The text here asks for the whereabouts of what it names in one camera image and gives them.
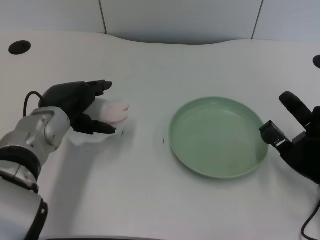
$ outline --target white wall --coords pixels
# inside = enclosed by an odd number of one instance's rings
[[[0,0],[0,29],[105,32],[98,0]]]
[[[262,0],[102,0],[107,33],[138,42],[251,39]]]
[[[262,0],[101,0],[109,35],[138,42],[250,39]],[[0,0],[1,29],[104,33],[99,0]],[[320,42],[320,0],[264,0],[254,39]]]
[[[264,0],[253,38],[320,42],[320,0]]]

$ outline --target plate rim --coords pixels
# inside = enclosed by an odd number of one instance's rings
[[[189,104],[192,104],[193,102],[197,102],[197,101],[203,101],[203,100],[206,100],[206,99],[220,99],[220,100],[227,100],[227,101],[231,101],[231,102],[235,102],[237,104],[240,104],[242,105],[243,107],[247,108],[248,110],[250,110],[256,117],[257,119],[261,122],[261,126],[263,126],[263,121],[262,119],[259,117],[259,115],[253,111],[250,107],[244,105],[243,103],[239,102],[239,101],[235,101],[233,99],[230,99],[230,98],[226,98],[226,97],[219,97],[219,96],[206,96],[206,97],[201,97],[201,98],[197,98],[197,99],[194,99],[194,100],[191,100],[189,102],[187,102],[186,104],[184,104],[183,106],[181,106],[173,115],[173,117],[171,118],[171,121],[170,121],[170,126],[169,126],[169,131],[168,131],[168,139],[169,139],[169,145],[170,145],[170,148],[171,150],[173,151],[175,157],[184,165],[186,166],[189,170],[193,171],[193,172],[196,172],[197,174],[200,174],[202,176],[205,176],[205,177],[208,177],[208,178],[212,178],[212,179],[234,179],[234,178],[238,178],[238,177],[242,177],[244,175],[247,175],[251,172],[253,172],[254,170],[256,170],[261,164],[262,162],[266,159],[266,156],[268,154],[268,150],[269,150],[269,145],[268,144],[265,144],[265,153],[264,153],[264,156],[263,156],[263,159],[261,162],[259,162],[255,167],[253,167],[252,169],[246,171],[246,172],[243,172],[243,173],[240,173],[240,174],[237,174],[237,175],[232,175],[232,176],[212,176],[212,175],[209,175],[209,174],[206,174],[206,173],[203,173],[203,172],[200,172],[196,169],[193,169],[191,166],[189,166],[187,163],[185,163],[183,160],[181,160],[180,157],[178,157],[178,154],[173,146],[173,143],[172,143],[172,128],[173,128],[173,122],[175,120],[175,117],[177,116],[177,114],[187,105]]]

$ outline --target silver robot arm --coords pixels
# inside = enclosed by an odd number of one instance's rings
[[[0,238],[36,240],[48,205],[37,180],[49,154],[57,150],[71,126],[59,107],[41,107],[22,118],[0,141]]]

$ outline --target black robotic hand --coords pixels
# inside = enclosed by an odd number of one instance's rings
[[[100,80],[91,82],[70,82],[54,85],[47,90],[39,101],[39,108],[58,107],[69,117],[74,131],[93,135],[94,133],[114,134],[116,129],[104,122],[92,120],[83,112],[111,88],[112,82]]]
[[[306,130],[292,141],[269,121],[259,130],[265,143],[272,145],[285,162],[304,177],[320,184],[320,106],[311,112],[300,99],[291,92],[279,97],[281,103]]]

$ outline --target table surface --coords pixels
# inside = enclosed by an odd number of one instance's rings
[[[292,139],[303,131],[278,97],[291,91],[320,104],[320,44],[236,40],[211,45],[132,42],[99,33],[1,31],[0,136],[23,115],[25,96],[56,84],[105,79],[102,98],[130,104],[124,134],[99,144],[65,139],[39,177],[51,236],[164,240],[299,240],[317,187],[273,148],[253,173],[234,180],[197,175],[173,156],[168,127],[185,103],[218,96],[241,102]],[[11,55],[11,43],[31,49]],[[28,111],[37,107],[29,101]],[[307,233],[320,237],[319,216]]]

